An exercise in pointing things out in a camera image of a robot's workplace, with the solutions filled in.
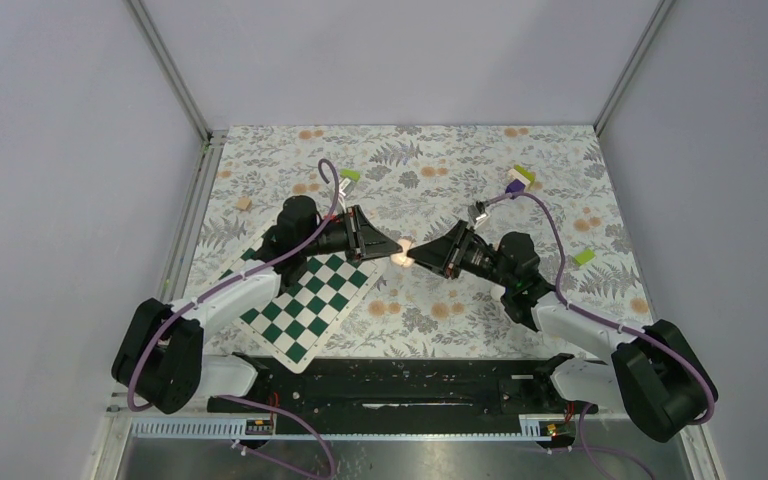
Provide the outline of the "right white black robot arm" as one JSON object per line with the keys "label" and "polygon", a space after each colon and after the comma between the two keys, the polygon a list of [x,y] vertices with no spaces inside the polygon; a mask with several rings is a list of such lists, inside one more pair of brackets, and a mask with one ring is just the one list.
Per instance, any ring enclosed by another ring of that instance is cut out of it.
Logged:
{"label": "right white black robot arm", "polygon": [[681,330],[667,320],[622,324],[563,299],[541,275],[529,235],[511,232],[492,245],[461,221],[444,236],[410,248],[407,256],[447,279],[468,272],[502,287],[500,302],[512,322],[596,357],[553,358],[548,375],[533,386],[543,410],[591,403],[625,413],[658,442],[711,417],[718,391]]}

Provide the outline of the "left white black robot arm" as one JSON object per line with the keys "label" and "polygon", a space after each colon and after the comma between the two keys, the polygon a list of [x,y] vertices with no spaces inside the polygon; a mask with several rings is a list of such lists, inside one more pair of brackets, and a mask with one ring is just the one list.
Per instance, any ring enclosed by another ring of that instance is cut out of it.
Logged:
{"label": "left white black robot arm", "polygon": [[353,264],[400,254],[359,206],[320,214],[308,196],[286,200],[260,247],[240,271],[190,300],[139,304],[111,367],[133,411],[181,410],[194,397],[232,396],[248,411],[269,401],[270,385],[240,354],[206,355],[205,341],[242,315],[295,287],[312,257],[342,253]]}

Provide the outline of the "beige earbud charging case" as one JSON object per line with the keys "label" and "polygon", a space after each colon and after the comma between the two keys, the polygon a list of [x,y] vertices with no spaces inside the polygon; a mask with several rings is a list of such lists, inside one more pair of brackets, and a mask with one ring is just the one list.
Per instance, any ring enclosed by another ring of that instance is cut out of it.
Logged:
{"label": "beige earbud charging case", "polygon": [[408,251],[413,246],[413,241],[409,238],[401,238],[397,241],[401,251],[390,256],[390,261],[400,268],[410,268],[415,260],[408,256]]}

